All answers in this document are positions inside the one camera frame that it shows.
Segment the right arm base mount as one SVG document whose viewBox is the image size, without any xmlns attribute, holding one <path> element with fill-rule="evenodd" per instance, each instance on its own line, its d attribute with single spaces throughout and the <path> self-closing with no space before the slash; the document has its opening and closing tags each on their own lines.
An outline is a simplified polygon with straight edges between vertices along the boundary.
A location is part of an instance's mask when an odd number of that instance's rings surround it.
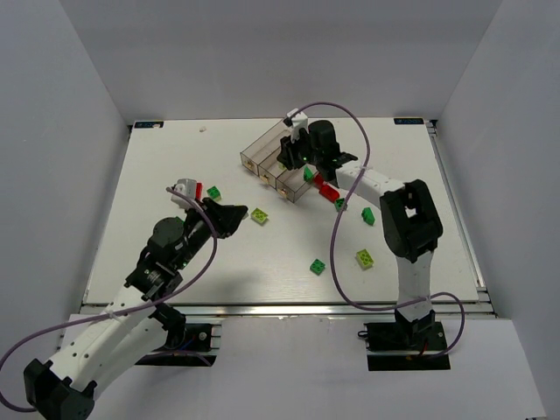
<svg viewBox="0 0 560 420">
<path fill-rule="evenodd" d="M 357 332 L 367 350 L 370 372 L 446 371 L 451 369 L 441 322 L 410 338 L 396 322 L 366 323 Z"/>
</svg>

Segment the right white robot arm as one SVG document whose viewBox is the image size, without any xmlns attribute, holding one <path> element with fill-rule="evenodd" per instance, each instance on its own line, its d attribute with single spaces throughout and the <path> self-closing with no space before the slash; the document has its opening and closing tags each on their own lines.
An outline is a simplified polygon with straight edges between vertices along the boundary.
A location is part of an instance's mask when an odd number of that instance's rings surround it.
<svg viewBox="0 0 560 420">
<path fill-rule="evenodd" d="M 431 262 L 443 225 L 428 186 L 420 179 L 389 178 L 343 152 L 327 120 L 308 123 L 284 118 L 289 135 L 280 140 L 278 162 L 288 170 L 313 165 L 322 179 L 355 194 L 381 211 L 383 237 L 397 263 L 397 338 L 411 346 L 435 324 L 430 300 Z"/>
</svg>

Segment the green sloped lego brick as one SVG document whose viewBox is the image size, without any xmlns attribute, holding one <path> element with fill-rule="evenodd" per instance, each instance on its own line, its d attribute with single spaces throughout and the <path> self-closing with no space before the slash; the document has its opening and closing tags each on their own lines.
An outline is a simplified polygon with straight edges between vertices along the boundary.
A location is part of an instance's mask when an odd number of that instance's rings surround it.
<svg viewBox="0 0 560 420">
<path fill-rule="evenodd" d="M 303 178 L 305 182 L 311 182 L 314 179 L 314 172 L 308 166 L 304 167 Z"/>
</svg>

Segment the red square lego brick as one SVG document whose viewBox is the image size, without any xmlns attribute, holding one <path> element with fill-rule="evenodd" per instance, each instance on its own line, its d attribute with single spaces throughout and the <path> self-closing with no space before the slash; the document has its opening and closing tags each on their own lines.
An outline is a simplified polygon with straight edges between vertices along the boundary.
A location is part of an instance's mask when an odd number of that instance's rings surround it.
<svg viewBox="0 0 560 420">
<path fill-rule="evenodd" d="M 313 182 L 314 182 L 315 184 L 317 184 L 317 185 L 320 185 L 320 186 L 322 186 L 322 185 L 325 183 L 325 181 L 324 181 L 324 179 L 323 179 L 323 177 L 321 176 L 320 173 L 318 173 L 318 174 L 314 177 Z"/>
</svg>

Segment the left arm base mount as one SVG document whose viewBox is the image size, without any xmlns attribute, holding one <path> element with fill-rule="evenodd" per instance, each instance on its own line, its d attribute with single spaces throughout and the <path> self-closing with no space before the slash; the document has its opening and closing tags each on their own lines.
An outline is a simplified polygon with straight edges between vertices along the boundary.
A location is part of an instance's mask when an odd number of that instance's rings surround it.
<svg viewBox="0 0 560 420">
<path fill-rule="evenodd" d="M 207 322 L 190 322 L 186 315 L 161 304 L 149 316 L 164 332 L 164 342 L 137 363 L 153 367 L 208 367 L 217 358 L 221 327 Z"/>
</svg>

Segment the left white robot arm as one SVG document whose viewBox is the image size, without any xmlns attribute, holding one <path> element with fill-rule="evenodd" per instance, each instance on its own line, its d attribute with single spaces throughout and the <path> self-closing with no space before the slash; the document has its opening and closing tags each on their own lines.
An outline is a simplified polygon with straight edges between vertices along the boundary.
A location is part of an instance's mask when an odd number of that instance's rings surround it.
<svg viewBox="0 0 560 420">
<path fill-rule="evenodd" d="M 186 317 L 165 300 L 208 242 L 231 236 L 248 209 L 195 200 L 184 218 L 156 223 L 134 270 L 104 311 L 49 360 L 24 370 L 28 403 L 45 419 L 85 419 L 120 375 L 154 350 L 178 344 Z"/>
</svg>

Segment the red curved lego brick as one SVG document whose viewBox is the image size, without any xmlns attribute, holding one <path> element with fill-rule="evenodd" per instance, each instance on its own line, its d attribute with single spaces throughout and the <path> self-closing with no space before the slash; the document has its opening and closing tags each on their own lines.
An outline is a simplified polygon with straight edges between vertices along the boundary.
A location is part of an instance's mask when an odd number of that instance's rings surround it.
<svg viewBox="0 0 560 420">
<path fill-rule="evenodd" d="M 335 202 L 340 198 L 340 193 L 328 184 L 322 185 L 318 192 L 321 196 L 329 200 L 330 202 Z"/>
</svg>

